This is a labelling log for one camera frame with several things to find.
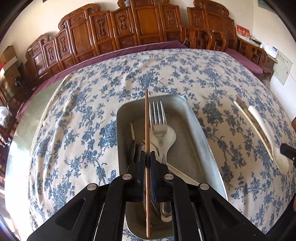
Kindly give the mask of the blue floral tablecloth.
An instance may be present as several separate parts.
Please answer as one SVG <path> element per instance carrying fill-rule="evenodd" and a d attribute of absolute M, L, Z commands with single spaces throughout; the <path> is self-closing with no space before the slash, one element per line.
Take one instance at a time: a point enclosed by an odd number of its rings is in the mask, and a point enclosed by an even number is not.
<path fill-rule="evenodd" d="M 295 146 L 290 120 L 271 92 L 223 52 L 155 50 L 115 57 L 62 78 L 38 124 L 28 177 L 33 230 L 87 184 L 119 175 L 117 131 L 144 134 L 144 96 L 183 98 L 200 123 L 229 202 L 263 233 L 295 196 L 295 168 L 281 173 L 253 127 L 235 106 L 253 106 L 277 146 Z"/>

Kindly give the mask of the white router box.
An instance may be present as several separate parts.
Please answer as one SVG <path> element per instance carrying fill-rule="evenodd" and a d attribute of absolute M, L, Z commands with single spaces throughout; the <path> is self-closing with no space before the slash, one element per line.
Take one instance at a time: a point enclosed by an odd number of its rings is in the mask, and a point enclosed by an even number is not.
<path fill-rule="evenodd" d="M 277 56 L 278 56 L 278 49 L 272 45 L 269 45 L 269 44 L 265 44 L 264 45 L 264 50 L 265 52 L 271 56 L 272 58 L 276 59 Z"/>

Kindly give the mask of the carved wooden long sofa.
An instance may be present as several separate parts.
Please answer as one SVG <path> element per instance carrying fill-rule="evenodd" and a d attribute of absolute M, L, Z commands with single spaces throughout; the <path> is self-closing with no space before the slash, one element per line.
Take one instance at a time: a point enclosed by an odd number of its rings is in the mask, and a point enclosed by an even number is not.
<path fill-rule="evenodd" d="M 53 36 L 43 34 L 26 51 L 29 89 L 83 61 L 116 50 L 179 41 L 193 49 L 211 50 L 214 33 L 182 23 L 180 9 L 169 1 L 118 1 L 115 11 L 86 4 L 64 16 Z"/>

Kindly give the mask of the light wooden chopstick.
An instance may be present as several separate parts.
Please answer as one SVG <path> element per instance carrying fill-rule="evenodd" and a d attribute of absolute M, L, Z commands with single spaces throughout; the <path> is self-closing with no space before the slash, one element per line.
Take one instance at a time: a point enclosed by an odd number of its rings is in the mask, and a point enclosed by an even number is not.
<path fill-rule="evenodd" d="M 133 124 L 132 123 L 130 123 L 130 131 L 131 131 L 132 140 L 135 141 L 135 134 L 134 134 L 134 128 L 133 128 Z"/>
<path fill-rule="evenodd" d="M 240 110 L 240 112 L 244 115 L 244 117 L 247 119 L 248 123 L 251 125 L 252 129 L 255 131 L 257 134 L 258 138 L 261 140 L 263 143 L 263 146 L 265 147 L 270 159 L 273 161 L 273 155 L 271 152 L 271 145 L 267 139 L 267 136 L 259 126 L 257 120 L 251 115 L 251 113 L 246 109 L 243 108 L 238 101 L 233 102 L 236 107 Z"/>

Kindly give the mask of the wooden side table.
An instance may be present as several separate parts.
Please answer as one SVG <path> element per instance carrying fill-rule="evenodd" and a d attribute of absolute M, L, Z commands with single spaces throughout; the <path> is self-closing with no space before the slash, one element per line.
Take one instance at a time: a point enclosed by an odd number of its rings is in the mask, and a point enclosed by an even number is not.
<path fill-rule="evenodd" d="M 274 73 L 273 67 L 276 63 L 276 60 L 267 55 L 264 49 L 257 47 L 256 45 L 251 44 L 237 36 L 236 51 L 250 60 L 253 64 L 261 68 L 263 73 L 255 74 L 255 76 L 260 81 L 263 81 L 264 79 L 270 81 Z"/>

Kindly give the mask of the white electrical wall panel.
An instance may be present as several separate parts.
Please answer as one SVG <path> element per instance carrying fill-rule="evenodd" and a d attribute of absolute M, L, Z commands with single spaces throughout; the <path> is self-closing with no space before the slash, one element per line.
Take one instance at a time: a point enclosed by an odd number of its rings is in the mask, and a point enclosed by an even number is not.
<path fill-rule="evenodd" d="M 278 51 L 277 63 L 274 65 L 274 76 L 280 81 L 282 85 L 285 85 L 287 78 L 289 76 L 290 70 L 292 68 L 292 61 L 288 59 L 285 54 Z"/>

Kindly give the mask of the white ceramic soup spoon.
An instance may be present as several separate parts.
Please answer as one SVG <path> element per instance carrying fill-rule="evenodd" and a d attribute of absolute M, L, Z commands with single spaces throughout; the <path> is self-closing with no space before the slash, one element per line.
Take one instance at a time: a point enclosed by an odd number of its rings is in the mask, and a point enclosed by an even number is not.
<path fill-rule="evenodd" d="M 176 133 L 175 131 L 168 126 L 168 130 L 166 134 L 164 135 L 163 139 L 163 148 L 162 148 L 162 156 L 160 155 L 160 147 L 159 147 L 159 141 L 157 137 L 153 134 L 152 130 L 150 130 L 150 150 L 151 152 L 154 151 L 156 153 L 156 159 L 160 161 L 163 164 L 167 163 L 167 154 L 171 146 L 175 143 L 176 141 Z"/>

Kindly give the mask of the red gift box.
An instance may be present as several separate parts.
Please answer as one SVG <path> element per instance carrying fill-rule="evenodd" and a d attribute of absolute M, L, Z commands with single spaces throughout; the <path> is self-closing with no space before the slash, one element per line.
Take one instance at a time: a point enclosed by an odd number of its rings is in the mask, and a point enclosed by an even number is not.
<path fill-rule="evenodd" d="M 238 37 L 249 40 L 250 31 L 247 28 L 244 28 L 240 25 L 236 25 L 236 34 Z"/>

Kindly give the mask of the stacked cardboard boxes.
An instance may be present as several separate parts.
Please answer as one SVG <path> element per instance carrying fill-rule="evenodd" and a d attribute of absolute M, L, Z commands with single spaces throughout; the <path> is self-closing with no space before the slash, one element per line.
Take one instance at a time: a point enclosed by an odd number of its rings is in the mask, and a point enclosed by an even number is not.
<path fill-rule="evenodd" d="M 6 101 L 13 99 L 22 101 L 25 96 L 13 45 L 6 47 L 1 54 L 1 91 Z"/>

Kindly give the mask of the white plastic fork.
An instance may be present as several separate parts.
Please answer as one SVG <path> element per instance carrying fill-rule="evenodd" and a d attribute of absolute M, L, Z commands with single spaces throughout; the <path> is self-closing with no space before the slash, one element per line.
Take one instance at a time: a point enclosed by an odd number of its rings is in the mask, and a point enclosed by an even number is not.
<path fill-rule="evenodd" d="M 166 154 L 168 153 L 169 149 L 171 148 L 171 146 L 174 144 L 175 141 L 169 142 L 168 144 L 165 144 L 164 142 L 164 148 L 166 151 Z M 150 140 L 150 150 L 151 151 L 155 151 L 156 153 L 156 160 L 158 162 L 160 161 L 160 155 L 159 155 L 159 141 L 157 138 L 153 137 L 152 140 Z M 192 185 L 196 185 L 198 186 L 199 183 L 197 181 L 195 181 L 194 179 L 192 179 L 191 177 L 187 176 L 185 173 L 181 172 L 180 170 L 178 170 L 177 168 L 173 167 L 171 164 L 167 164 L 169 171 L 172 174 L 175 174 L 177 176 L 179 176 L 180 178 L 182 178 L 186 183 L 192 184 Z"/>

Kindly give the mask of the white plastic spoon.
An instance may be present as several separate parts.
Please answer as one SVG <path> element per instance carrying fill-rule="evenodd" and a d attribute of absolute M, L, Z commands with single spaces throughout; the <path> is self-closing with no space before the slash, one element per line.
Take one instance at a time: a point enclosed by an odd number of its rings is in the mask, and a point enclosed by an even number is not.
<path fill-rule="evenodd" d="M 248 112 L 253 117 L 255 127 L 263 137 L 264 143 L 267 144 L 267 149 L 272 156 L 272 160 L 276 163 L 278 169 L 283 175 L 289 171 L 290 164 L 288 158 L 280 153 L 279 146 L 274 141 L 274 132 L 267 121 L 261 118 L 261 115 L 252 105 L 248 106 Z"/>

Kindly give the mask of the dark wooden chopstick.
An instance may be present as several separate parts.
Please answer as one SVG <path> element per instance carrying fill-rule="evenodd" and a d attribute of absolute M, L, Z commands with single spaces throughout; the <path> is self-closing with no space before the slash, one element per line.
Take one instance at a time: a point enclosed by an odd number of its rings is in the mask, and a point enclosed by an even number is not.
<path fill-rule="evenodd" d="M 151 237 L 151 180 L 150 180 L 150 142 L 149 142 L 149 96 L 145 90 L 145 213 L 146 235 Z"/>
<path fill-rule="evenodd" d="M 242 109 L 246 109 L 246 110 L 248 110 L 248 105 L 243 101 L 243 99 L 240 97 L 240 96 L 238 96 L 238 95 L 236 95 L 236 101 L 238 102 L 238 104 L 239 104 L 239 106 L 242 108 Z"/>

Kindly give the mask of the stainless steel fork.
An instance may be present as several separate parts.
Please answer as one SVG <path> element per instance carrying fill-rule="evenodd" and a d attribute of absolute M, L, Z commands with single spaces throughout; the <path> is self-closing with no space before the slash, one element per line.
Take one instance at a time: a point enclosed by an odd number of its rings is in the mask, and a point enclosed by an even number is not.
<path fill-rule="evenodd" d="M 153 135 L 159 142 L 159 157 L 162 164 L 167 164 L 166 154 L 164 152 L 164 138 L 168 131 L 166 115 L 161 101 L 152 101 L 149 103 L 149 121 Z M 161 203 L 161 219 L 163 222 L 171 221 L 170 202 Z"/>

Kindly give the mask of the grey wall panel box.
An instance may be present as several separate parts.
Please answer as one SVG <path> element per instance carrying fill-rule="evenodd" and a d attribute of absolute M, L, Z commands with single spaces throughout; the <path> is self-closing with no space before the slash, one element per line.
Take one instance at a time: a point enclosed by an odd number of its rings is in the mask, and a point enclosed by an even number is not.
<path fill-rule="evenodd" d="M 273 11 L 273 9 L 270 8 L 263 0 L 258 0 L 257 2 L 259 7 L 266 9 L 268 11 Z"/>

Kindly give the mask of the grey metal rectangular tray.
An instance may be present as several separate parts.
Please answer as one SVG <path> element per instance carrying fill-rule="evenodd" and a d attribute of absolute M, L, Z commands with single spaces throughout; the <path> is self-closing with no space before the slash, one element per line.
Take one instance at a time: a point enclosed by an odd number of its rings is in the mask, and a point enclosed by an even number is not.
<path fill-rule="evenodd" d="M 166 164 L 171 164 L 198 183 L 208 183 L 227 198 L 211 148 L 187 100 L 179 95 L 154 96 L 149 100 L 162 102 L 168 126 L 177 136 L 168 151 Z M 140 144 L 144 140 L 144 99 L 125 103 L 117 111 L 117 150 L 121 175 L 127 172 L 127 155 L 132 143 L 130 123 L 133 124 L 135 140 Z"/>

